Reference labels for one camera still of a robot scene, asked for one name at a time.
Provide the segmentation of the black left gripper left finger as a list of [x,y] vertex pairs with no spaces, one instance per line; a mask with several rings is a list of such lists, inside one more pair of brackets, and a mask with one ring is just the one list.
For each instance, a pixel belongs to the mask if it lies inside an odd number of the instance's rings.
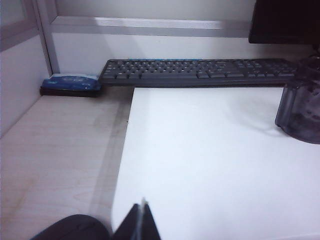
[[142,207],[135,203],[117,230],[113,234],[114,240],[140,240],[142,230]]

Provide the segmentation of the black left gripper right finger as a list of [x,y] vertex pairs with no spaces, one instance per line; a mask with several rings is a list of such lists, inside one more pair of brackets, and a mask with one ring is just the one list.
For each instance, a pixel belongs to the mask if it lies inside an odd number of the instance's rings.
[[160,240],[160,234],[153,218],[149,203],[143,198],[141,202],[140,240]]

